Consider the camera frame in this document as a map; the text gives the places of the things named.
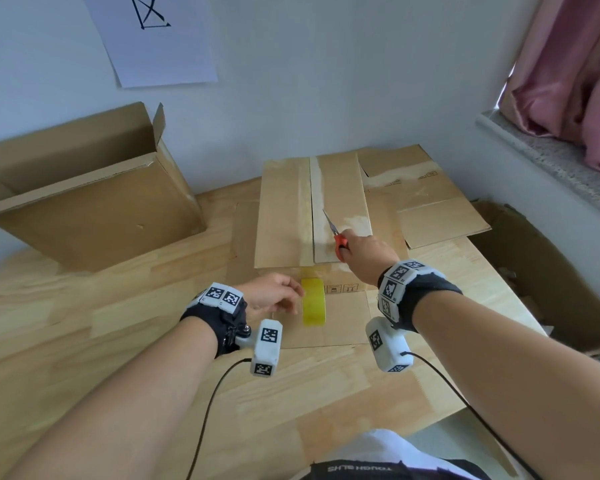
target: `orange scissors handle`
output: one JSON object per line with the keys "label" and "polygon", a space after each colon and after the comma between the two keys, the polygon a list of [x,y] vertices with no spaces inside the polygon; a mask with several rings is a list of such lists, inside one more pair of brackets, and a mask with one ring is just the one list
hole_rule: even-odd
{"label": "orange scissors handle", "polygon": [[340,249],[349,249],[349,242],[347,241],[347,238],[344,237],[342,234],[336,234],[333,236],[333,238],[336,240],[336,256],[340,262],[344,262]]}

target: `pink curtain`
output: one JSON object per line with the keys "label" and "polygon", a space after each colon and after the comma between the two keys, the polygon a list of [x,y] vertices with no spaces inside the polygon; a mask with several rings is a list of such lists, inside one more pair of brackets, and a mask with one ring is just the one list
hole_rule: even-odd
{"label": "pink curtain", "polygon": [[600,0],[544,0],[500,101],[522,131],[584,144],[600,170]]}

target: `packing tape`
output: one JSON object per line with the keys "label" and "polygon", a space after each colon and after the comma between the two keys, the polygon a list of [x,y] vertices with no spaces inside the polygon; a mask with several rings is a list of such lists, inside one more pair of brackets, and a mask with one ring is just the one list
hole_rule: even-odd
{"label": "packing tape", "polygon": [[324,304],[324,283],[320,278],[302,280],[304,298],[302,300],[302,323],[304,326],[322,326],[326,322],[327,311]]}

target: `wooden table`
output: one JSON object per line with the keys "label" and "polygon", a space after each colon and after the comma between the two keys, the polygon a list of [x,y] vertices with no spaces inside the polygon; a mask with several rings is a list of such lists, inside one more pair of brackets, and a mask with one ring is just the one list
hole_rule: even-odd
{"label": "wooden table", "polygon": [[[90,389],[178,320],[211,281],[223,281],[236,202],[257,200],[260,180],[199,196],[208,231],[96,274],[62,274],[33,250],[0,269],[0,477]],[[467,238],[411,255],[447,273],[469,297],[540,330]],[[367,292],[374,307],[374,293]],[[419,335],[412,350],[440,365]],[[220,375],[249,352],[216,360],[157,477],[186,475]],[[286,478],[370,428],[408,435],[463,405],[416,361],[377,370],[368,346],[283,350],[272,379],[233,371],[209,417],[196,478]]]}

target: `scissor blade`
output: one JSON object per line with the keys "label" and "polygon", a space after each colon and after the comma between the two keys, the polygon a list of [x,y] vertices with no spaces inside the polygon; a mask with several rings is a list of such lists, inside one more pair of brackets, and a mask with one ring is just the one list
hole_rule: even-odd
{"label": "scissor blade", "polygon": [[333,233],[333,235],[338,235],[338,228],[333,225],[333,222],[331,222],[331,219],[329,218],[329,216],[327,215],[327,212],[325,211],[325,209],[322,209],[322,211],[324,212],[324,216],[327,217],[327,222],[329,223],[329,227],[331,228],[331,232]]}

